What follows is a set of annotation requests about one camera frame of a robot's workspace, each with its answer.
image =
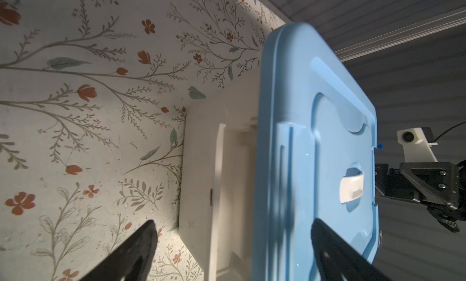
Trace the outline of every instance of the black cable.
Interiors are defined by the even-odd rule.
[[[462,125],[462,124],[465,124],[465,123],[466,123],[466,121],[461,122],[461,123],[458,123],[457,125],[450,127],[449,129],[447,129],[446,131],[444,131],[441,135],[439,135],[436,139],[434,139],[434,143],[436,143],[437,140],[438,140],[439,138],[441,138],[444,134],[446,134],[447,132],[449,132],[449,131],[452,130],[453,128],[458,127],[458,126],[460,126],[460,125]]]

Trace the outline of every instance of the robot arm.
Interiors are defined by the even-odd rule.
[[[378,195],[424,205],[442,226],[459,232],[456,221],[466,220],[466,161],[438,162],[431,150],[437,143],[430,128],[401,130],[397,136],[405,163],[399,169],[375,165]]]

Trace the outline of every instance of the ceiling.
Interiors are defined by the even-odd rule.
[[[265,2],[273,5],[272,10],[276,8],[291,21],[304,21],[313,25],[334,51],[466,6],[466,0]]]

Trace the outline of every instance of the floral wallpaper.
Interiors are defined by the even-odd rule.
[[[189,105],[283,22],[257,0],[0,0],[0,22],[0,280],[78,280],[148,219],[148,279],[202,280],[177,233]]]

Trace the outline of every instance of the black metal bracket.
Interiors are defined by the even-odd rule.
[[[422,201],[458,209],[458,167],[443,163],[401,163],[400,173],[423,195]]]
[[[322,220],[314,220],[311,238],[322,281],[390,281]]]
[[[148,220],[81,281],[146,281],[157,248],[157,231]]]
[[[378,195],[412,203],[421,202],[422,195],[399,169],[389,169],[388,164],[376,164],[375,173]]]

